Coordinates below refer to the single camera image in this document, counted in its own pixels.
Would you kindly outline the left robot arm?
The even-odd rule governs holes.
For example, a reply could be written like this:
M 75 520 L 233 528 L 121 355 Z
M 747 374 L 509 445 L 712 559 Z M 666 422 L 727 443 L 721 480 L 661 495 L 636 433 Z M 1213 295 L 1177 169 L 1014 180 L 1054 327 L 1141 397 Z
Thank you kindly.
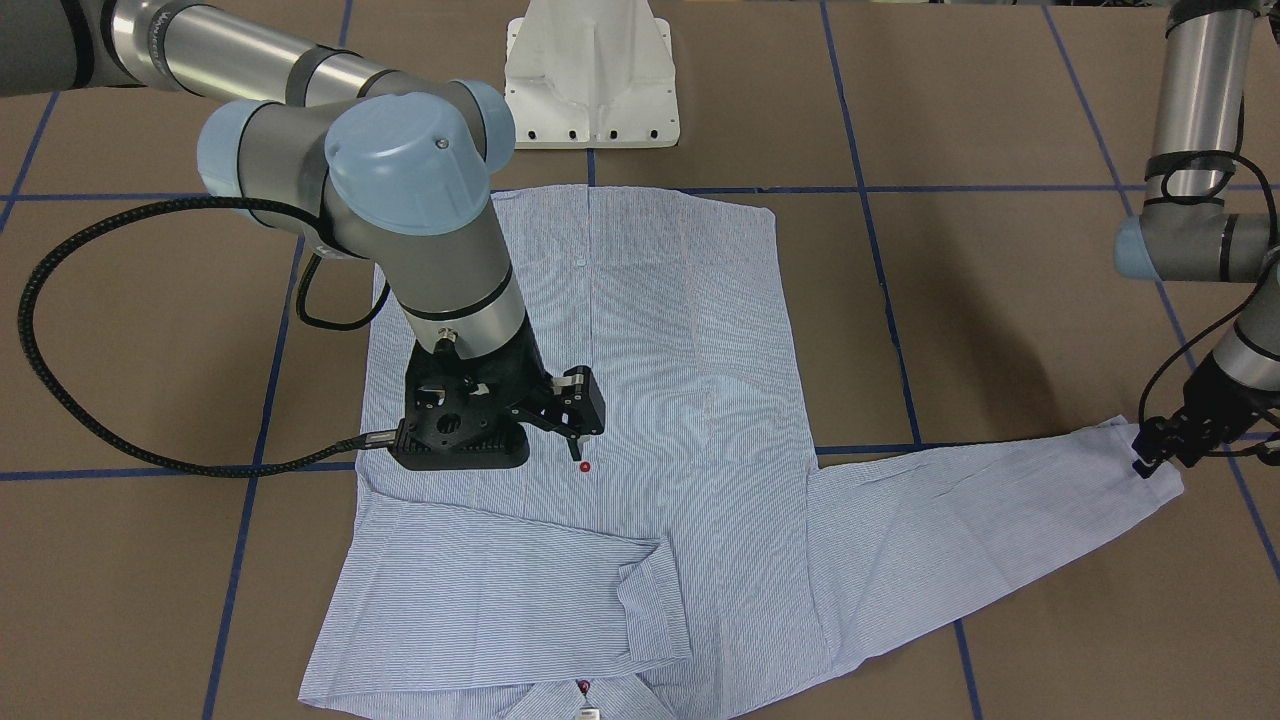
M 1239 306 L 1175 352 L 1216 334 L 1169 416 L 1139 411 L 1139 477 L 1225 455 L 1258 423 L 1277 424 L 1277 199 L 1243 152 L 1245 74 L 1268 1 L 1176 1 L 1146 163 L 1146 197 L 1114 243 L 1119 273 L 1142 281 L 1249 286 Z

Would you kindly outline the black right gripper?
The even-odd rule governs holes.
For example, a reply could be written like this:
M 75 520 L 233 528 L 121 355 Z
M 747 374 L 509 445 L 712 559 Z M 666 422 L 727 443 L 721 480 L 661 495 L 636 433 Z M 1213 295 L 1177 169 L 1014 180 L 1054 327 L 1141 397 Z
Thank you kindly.
M 550 377 L 532 331 L 463 359 L 452 342 L 413 343 L 404 372 L 404 416 L 390 456 L 411 471 L 504 470 L 530 457 L 521 423 L 558 434 L 573 461 L 605 432 L 607 406 L 590 366 Z

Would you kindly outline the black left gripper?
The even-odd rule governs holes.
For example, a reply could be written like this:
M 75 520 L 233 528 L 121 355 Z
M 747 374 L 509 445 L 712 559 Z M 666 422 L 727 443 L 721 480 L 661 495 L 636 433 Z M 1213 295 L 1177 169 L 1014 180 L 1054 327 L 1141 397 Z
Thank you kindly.
M 1176 459 L 1193 468 L 1224 443 L 1240 438 L 1265 411 L 1277 409 L 1277 386 L 1256 387 L 1228 374 L 1216 355 L 1207 356 L 1183 386 L 1183 404 L 1171 418 L 1147 418 L 1132 442 L 1134 471 L 1149 479 Z

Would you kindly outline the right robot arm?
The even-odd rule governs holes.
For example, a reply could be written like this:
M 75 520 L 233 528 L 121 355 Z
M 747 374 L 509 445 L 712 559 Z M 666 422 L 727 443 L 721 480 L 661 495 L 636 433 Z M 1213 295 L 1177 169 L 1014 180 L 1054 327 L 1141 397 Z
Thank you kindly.
M 216 478 L 296 471 L 339 454 L 384 451 L 411 471 L 500 470 L 530 456 L 526 428 L 561 437 L 573 461 L 605 429 L 589 366 L 544 366 L 492 197 L 516 149 L 503 96 L 472 81 L 430 82 L 204 1 L 5 1 L 3 96 L 157 88 L 219 101 L 201 129 L 202 197 L 100 220 L 52 249 L 20 291 L 17 337 L 32 373 L 86 430 L 157 468 Z M 413 334 L 394 427 L 284 462 L 210 466 L 142 448 L 106 428 L 55 377 L 35 329 L 40 295 L 70 255 L 136 222 L 228 209 L 305 238 L 303 324 L 349 332 L 389 300 Z M 306 307 L 317 261 L 371 263 L 384 286 L 357 322 Z

